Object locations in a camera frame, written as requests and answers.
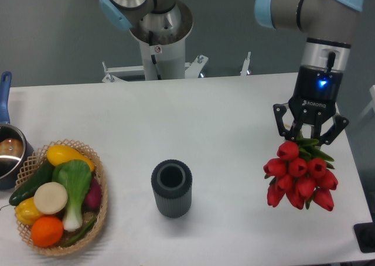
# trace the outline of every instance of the saucepan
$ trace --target saucepan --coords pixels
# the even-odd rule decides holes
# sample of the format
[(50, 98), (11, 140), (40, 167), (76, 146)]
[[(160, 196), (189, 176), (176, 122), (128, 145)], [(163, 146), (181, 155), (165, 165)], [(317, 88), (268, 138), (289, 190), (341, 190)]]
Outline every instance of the saucepan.
[(4, 72), (0, 81), (0, 190), (16, 185), (19, 169), (33, 153), (24, 134), (10, 124), (8, 112), (12, 74)]

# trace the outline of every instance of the blue indicator light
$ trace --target blue indicator light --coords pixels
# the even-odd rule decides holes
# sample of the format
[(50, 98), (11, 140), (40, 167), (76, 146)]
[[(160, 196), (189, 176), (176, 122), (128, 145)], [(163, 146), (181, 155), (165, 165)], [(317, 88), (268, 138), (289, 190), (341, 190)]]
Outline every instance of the blue indicator light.
[(328, 81), (326, 81), (326, 80), (318, 80), (319, 88), (323, 88), (327, 83), (328, 83)]

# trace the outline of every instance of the table surface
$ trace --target table surface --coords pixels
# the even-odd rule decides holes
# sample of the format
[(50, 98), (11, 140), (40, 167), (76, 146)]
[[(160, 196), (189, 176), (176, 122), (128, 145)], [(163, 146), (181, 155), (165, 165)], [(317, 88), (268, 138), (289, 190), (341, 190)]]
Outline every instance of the table surface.
[[(275, 157), (272, 105), (292, 95), (296, 74), (12, 88), (11, 124), (36, 148), (75, 139), (103, 162), (105, 227), (83, 251), (60, 258), (21, 241), (13, 208), (0, 212), (4, 265), (308, 265), (375, 258), (353, 225), (371, 216), (345, 133), (323, 150), (335, 158), (335, 208), (267, 205), (263, 165)], [(151, 173), (166, 159), (192, 171), (192, 206), (158, 212)], [(0, 191), (0, 206), (11, 190)]]

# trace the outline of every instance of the wicker basket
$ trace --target wicker basket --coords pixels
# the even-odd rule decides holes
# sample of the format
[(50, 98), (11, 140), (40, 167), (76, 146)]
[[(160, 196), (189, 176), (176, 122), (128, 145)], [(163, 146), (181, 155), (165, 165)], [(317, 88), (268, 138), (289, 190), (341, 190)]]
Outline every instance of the wicker basket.
[(70, 247), (61, 247), (61, 245), (63, 245), (64, 242), (68, 240), (70, 237), (75, 235), (76, 232), (64, 231), (62, 239), (57, 244), (51, 247), (46, 247), (46, 248), (37, 247), (33, 244), (33, 241), (30, 238), (31, 226), (23, 225), (21, 222), (17, 220), (18, 231), (19, 231), (19, 235), (22, 237), (22, 240), (28, 246), (30, 246), (33, 251), (36, 251), (38, 253), (41, 253), (47, 256), (60, 256), (60, 255), (70, 254), (70, 253), (80, 250), (81, 248), (89, 244), (103, 227), (105, 216), (107, 214), (107, 204), (108, 204), (107, 182), (105, 181), (103, 166), (98, 155), (88, 145), (85, 145), (79, 141), (74, 141), (74, 140), (65, 139), (63, 141), (51, 142), (49, 145), (45, 145), (43, 148), (35, 151), (32, 156), (28, 157), (28, 159), (23, 164), (23, 167), (20, 169), (20, 172), (18, 174), (18, 179), (16, 181), (16, 189), (20, 185), (22, 185), (23, 182), (28, 180), (29, 177), (37, 170), (37, 168), (46, 159), (46, 152), (48, 148), (55, 144), (70, 146), (94, 162), (96, 168), (93, 173), (94, 173), (94, 177), (96, 178), (99, 185), (101, 186), (102, 200), (101, 200), (100, 208), (98, 210), (92, 211), (83, 207), (82, 212), (83, 212), (83, 224), (84, 225), (94, 216), (97, 217), (97, 220), (95, 222), (94, 227), (81, 240), (71, 245)]

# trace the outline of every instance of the blue pot handle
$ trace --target blue pot handle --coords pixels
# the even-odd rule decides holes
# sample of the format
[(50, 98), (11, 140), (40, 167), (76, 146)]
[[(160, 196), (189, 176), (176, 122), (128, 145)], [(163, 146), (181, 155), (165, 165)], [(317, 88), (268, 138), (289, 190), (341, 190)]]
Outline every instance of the blue pot handle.
[(11, 89), (12, 73), (5, 71), (0, 81), (0, 123), (10, 124), (11, 119), (8, 112), (9, 90)]

